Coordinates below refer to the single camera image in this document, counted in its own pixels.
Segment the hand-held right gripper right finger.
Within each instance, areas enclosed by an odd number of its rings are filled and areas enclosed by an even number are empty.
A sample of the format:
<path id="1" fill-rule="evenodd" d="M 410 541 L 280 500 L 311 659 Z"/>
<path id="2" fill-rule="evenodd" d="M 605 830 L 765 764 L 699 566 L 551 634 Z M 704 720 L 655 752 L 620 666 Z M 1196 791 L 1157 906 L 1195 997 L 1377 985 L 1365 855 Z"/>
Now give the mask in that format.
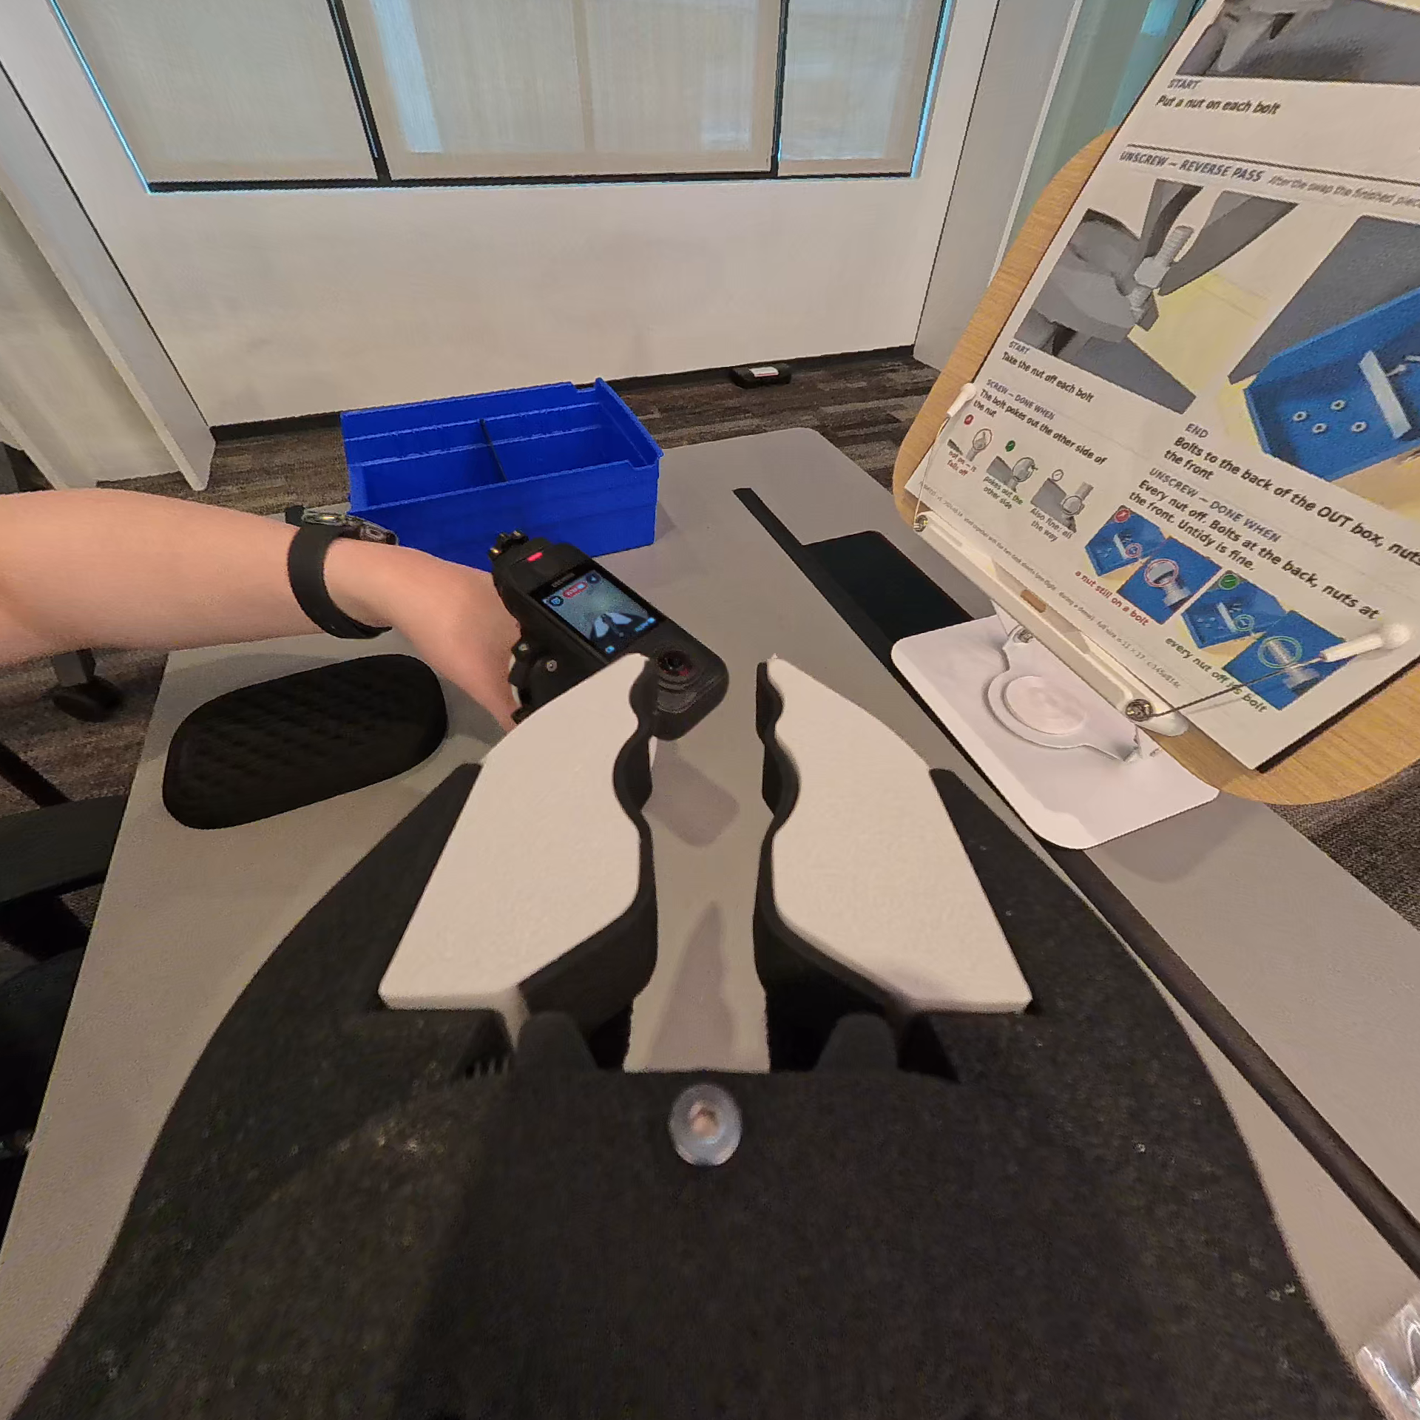
<path id="1" fill-rule="evenodd" d="M 786 657 L 757 666 L 770 823 L 753 963 L 772 1072 L 806 1072 L 846 1017 L 889 1060 L 931 1017 L 1019 1017 L 1032 990 L 943 794 L 943 776 L 857 701 Z"/>

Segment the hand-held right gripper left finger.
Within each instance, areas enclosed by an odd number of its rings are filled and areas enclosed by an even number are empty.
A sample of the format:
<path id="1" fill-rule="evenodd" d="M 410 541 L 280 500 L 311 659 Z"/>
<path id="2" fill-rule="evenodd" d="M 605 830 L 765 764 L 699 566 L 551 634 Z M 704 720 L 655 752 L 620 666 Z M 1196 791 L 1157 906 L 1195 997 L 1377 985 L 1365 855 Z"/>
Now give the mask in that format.
<path id="1" fill-rule="evenodd" d="M 623 1066 L 657 962 L 655 688 L 645 656 L 628 654 L 486 752 L 378 984 L 382 1006 L 490 1011 L 510 1041 L 559 1012 L 598 1066 Z"/>

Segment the blue plastic bin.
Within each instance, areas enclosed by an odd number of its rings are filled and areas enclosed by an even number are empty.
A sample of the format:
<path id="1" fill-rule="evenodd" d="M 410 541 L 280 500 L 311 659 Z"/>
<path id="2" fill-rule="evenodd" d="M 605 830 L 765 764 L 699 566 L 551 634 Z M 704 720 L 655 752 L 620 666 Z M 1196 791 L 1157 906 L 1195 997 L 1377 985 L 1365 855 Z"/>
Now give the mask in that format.
<path id="1" fill-rule="evenodd" d="M 349 510 L 486 571 L 500 534 L 589 556 L 654 541 L 662 449 L 605 382 L 341 414 Z"/>

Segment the person's left forearm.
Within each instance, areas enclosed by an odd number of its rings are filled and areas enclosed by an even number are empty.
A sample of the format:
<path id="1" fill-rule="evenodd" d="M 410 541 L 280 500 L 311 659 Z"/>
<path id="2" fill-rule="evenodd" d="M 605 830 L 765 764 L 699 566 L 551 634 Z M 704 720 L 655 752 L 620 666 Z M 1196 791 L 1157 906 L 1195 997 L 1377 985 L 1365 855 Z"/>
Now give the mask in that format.
<path id="1" fill-rule="evenodd" d="M 135 490 L 6 493 L 1 664 L 309 634 L 292 537 L 253 514 Z"/>

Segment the black elbow rest pad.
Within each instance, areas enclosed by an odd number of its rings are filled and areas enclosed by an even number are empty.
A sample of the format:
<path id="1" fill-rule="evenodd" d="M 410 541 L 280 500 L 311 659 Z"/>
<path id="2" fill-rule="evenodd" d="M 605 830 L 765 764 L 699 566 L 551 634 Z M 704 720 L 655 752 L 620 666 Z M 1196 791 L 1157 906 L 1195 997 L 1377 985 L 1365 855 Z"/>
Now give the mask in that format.
<path id="1" fill-rule="evenodd" d="M 187 828 L 234 828 L 400 776 L 449 715 L 434 671 L 387 652 L 240 686 L 170 737 L 162 801 Z"/>

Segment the person's left hand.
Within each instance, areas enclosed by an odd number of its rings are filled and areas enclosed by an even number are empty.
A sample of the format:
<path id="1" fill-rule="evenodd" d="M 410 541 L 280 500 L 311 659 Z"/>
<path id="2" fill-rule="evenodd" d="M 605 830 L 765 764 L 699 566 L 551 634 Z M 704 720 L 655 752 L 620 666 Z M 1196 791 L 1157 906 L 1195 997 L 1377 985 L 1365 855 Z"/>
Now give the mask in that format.
<path id="1" fill-rule="evenodd" d="M 378 595 L 387 624 L 500 728 L 512 728 L 518 705 L 508 669 L 520 630 L 491 578 L 414 549 L 388 556 L 387 588 Z"/>

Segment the black smartwatch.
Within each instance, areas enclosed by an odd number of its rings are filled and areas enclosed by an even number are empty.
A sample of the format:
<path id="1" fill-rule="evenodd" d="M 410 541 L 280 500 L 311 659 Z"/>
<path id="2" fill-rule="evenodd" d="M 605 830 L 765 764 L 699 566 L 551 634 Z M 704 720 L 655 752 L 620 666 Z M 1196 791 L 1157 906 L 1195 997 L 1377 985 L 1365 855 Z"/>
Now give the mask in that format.
<path id="1" fill-rule="evenodd" d="M 289 588 L 297 607 L 319 630 L 344 640 L 371 640 L 390 630 L 346 613 L 326 586 L 326 559 L 338 541 L 398 544 L 397 532 L 349 512 L 287 505 L 283 522 L 294 529 L 287 553 Z"/>

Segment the window with white blinds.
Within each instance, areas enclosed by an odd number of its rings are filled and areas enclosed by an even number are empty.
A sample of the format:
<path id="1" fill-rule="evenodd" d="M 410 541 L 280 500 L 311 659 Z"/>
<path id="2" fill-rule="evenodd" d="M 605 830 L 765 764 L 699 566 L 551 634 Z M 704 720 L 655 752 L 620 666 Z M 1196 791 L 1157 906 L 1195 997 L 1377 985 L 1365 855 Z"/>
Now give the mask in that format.
<path id="1" fill-rule="evenodd" d="M 948 3 L 48 3 L 152 191 L 907 176 Z"/>

